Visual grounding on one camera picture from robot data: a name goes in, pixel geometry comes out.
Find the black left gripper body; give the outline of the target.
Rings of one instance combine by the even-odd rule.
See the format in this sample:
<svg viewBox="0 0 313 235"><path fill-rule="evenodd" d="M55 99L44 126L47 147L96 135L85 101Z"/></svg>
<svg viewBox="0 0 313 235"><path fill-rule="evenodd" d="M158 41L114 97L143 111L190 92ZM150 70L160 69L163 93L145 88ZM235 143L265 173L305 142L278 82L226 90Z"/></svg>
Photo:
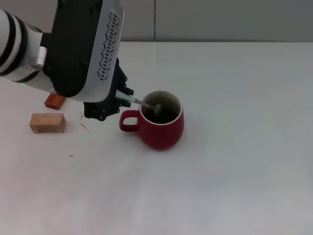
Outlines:
<svg viewBox="0 0 313 235"><path fill-rule="evenodd" d="M109 94L106 98L107 106L119 106L119 100L115 97L116 91L119 88L120 75L118 73L114 73L112 77L112 83L110 87Z"/></svg>

